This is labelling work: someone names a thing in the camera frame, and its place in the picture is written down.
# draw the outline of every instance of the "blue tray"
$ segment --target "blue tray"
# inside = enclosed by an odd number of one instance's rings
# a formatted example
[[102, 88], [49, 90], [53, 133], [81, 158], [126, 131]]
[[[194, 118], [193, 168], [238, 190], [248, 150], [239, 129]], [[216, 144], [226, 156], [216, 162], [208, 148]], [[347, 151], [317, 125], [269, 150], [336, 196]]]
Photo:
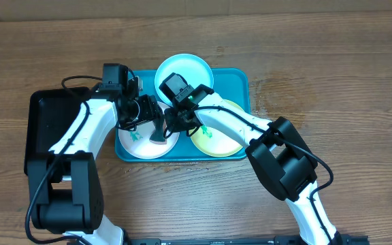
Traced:
[[[155, 91], [154, 77], [156, 70], [141, 70], [134, 73], [143, 80], [143, 91], [141, 95], [155, 95], [161, 101]], [[236, 102], [245, 112], [250, 113], [248, 78], [246, 74], [236, 68], [213, 68], [214, 91], [223, 99]], [[180, 133], [178, 142], [167, 154], [156, 159], [139, 159], [129, 154], [120, 144], [118, 130], [115, 139], [116, 154], [126, 162], [171, 162], [171, 161], [225, 161], [237, 160], [246, 157], [244, 148], [229, 157], [211, 157], [201, 152], [186, 136], [185, 132]]]

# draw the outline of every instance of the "robotic arm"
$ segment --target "robotic arm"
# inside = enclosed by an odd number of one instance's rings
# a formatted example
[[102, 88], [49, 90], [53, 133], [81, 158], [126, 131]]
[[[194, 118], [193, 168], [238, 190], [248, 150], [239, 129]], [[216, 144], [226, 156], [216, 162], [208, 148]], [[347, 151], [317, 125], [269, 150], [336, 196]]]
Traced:
[[[173, 103], [173, 107], [162, 115], [154, 97], [138, 96], [135, 78], [127, 81], [125, 67], [104, 65], [103, 84], [87, 101], [91, 114], [73, 144], [62, 152], [61, 167], [47, 180], [46, 188], [42, 189], [35, 203], [31, 217], [36, 228], [82, 236], [91, 244], [123, 244], [124, 231], [103, 215], [103, 196], [95, 159], [116, 122], [121, 129], [132, 130], [153, 120], [159, 126], [158, 130], [162, 130], [166, 120], [171, 132], [206, 125], [243, 145], [261, 184], [274, 197], [287, 202], [299, 225], [302, 240], [307, 244], [342, 244], [340, 234], [327, 218], [318, 193], [314, 195], [314, 204], [321, 222], [309, 200], [310, 193], [317, 188], [314, 170], [317, 162], [288, 146], [278, 157], [271, 153], [276, 145], [282, 145], [278, 138], [310, 152], [288, 120], [281, 117], [272, 122], [254, 117], [226, 103], [211, 88], [204, 85], [193, 88], [174, 73], [160, 86]], [[49, 149], [49, 153], [26, 159], [30, 199], [54, 155], [62, 151], [85, 114], [86, 108], [81, 105], [78, 117], [61, 140]], [[52, 189], [51, 182], [62, 180], [71, 180], [72, 190]]]

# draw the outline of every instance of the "wood grain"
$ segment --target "wood grain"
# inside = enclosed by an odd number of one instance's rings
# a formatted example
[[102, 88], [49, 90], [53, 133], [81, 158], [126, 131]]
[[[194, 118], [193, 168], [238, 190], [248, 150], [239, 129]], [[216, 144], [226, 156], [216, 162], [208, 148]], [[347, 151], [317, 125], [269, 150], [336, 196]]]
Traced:
[[[30, 95], [66, 76], [100, 76], [104, 62], [155, 69], [181, 52], [245, 71], [253, 114], [289, 118], [331, 166], [335, 181], [321, 199], [332, 223], [392, 244], [392, 12], [0, 22], [0, 244], [29, 243], [22, 168]], [[124, 163], [110, 133], [97, 168], [105, 213], [132, 238], [299, 231], [247, 160]], [[324, 169], [317, 173], [326, 181]]]

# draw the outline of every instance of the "table surface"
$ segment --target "table surface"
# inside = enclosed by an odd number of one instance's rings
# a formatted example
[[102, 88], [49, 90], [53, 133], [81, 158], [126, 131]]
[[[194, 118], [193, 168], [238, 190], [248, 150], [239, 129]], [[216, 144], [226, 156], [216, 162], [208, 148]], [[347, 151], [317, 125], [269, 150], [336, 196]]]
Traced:
[[[246, 72], [252, 113], [291, 120], [331, 166], [335, 181], [321, 192], [331, 222], [341, 233], [392, 244], [392, 12], [0, 22], [0, 244], [29, 244], [30, 95], [67, 76], [100, 76], [103, 63], [156, 69], [183, 52]], [[105, 214], [132, 238], [299, 232], [248, 160], [124, 163], [111, 132], [97, 169]], [[316, 171], [325, 182], [325, 170]]]

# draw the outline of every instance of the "plate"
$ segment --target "plate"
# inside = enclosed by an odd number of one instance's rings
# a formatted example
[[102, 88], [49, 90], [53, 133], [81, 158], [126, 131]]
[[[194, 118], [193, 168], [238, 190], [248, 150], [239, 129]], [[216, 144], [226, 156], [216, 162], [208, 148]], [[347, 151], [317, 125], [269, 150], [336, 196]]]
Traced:
[[172, 73], [180, 74], [193, 88], [200, 84], [214, 86], [211, 68], [203, 59], [192, 54], [173, 55], [161, 63], [154, 79], [157, 95], [168, 106], [172, 102], [160, 91], [160, 84]]
[[[161, 109], [169, 108], [168, 105], [158, 102]], [[153, 122], [137, 126], [134, 132], [119, 129], [119, 141], [127, 152], [140, 159], [155, 159], [168, 153], [178, 141], [179, 133], [172, 133], [163, 144], [151, 142], [149, 137], [155, 130]]]
[[[243, 111], [238, 104], [227, 99], [225, 99], [225, 101]], [[197, 132], [191, 136], [191, 141], [196, 148], [211, 157], [228, 157], [243, 148], [242, 145], [226, 136], [224, 133], [207, 126], [201, 126]]]

